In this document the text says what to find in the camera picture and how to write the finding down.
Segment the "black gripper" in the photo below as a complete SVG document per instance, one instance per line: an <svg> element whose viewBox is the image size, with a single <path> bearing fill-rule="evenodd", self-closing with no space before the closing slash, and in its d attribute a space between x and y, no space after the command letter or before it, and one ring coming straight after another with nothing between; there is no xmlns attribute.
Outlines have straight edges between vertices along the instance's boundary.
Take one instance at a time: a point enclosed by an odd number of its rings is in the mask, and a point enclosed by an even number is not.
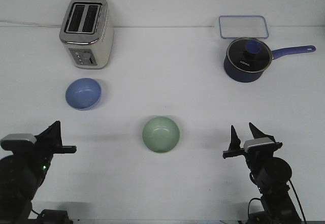
<svg viewBox="0 0 325 224"><path fill-rule="evenodd" d="M36 143L22 140L14 142L10 151L26 161L38 181L45 180L54 154L73 154L77 151L76 146L62 145L60 121L50 125L35 138Z"/></svg>
<svg viewBox="0 0 325 224"><path fill-rule="evenodd" d="M223 151L222 157L226 159L229 157L236 157L236 156L243 155L245 157L247 167L250 170L249 177L251 181L255 181L265 161L272 158L274 152L282 147L282 142L276 142L274 136L263 133L251 122L249 123L249 128L254 139L269 138L270 140L275 142L275 144L267 145L267 146L259 146L251 149L248 153L246 153L244 151L244 148L241 147L240 145L241 140L238 138L235 127L231 125L230 145L228 150Z"/></svg>

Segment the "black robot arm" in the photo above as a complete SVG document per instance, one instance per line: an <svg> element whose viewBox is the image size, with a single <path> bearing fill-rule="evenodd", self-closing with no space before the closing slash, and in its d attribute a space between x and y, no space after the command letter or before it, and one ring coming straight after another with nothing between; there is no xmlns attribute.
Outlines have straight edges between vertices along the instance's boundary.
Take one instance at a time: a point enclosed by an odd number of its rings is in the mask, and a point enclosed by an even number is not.
<svg viewBox="0 0 325 224"><path fill-rule="evenodd" d="M60 121L32 134L8 134L1 148L12 152L1 159L1 223L73 223L65 210L44 209L31 219L32 200L43 184L54 154L76 153L64 146Z"/></svg>
<svg viewBox="0 0 325 224"><path fill-rule="evenodd" d="M291 184L292 169L283 159L275 157L274 152L283 145L271 135L260 131L251 122L249 128L253 135L241 146L234 126L231 126L231 140L223 158L244 156L250 170L249 178L261 194L258 200L263 210L255 213L248 212L246 223L301 223L300 218L288 194Z"/></svg>

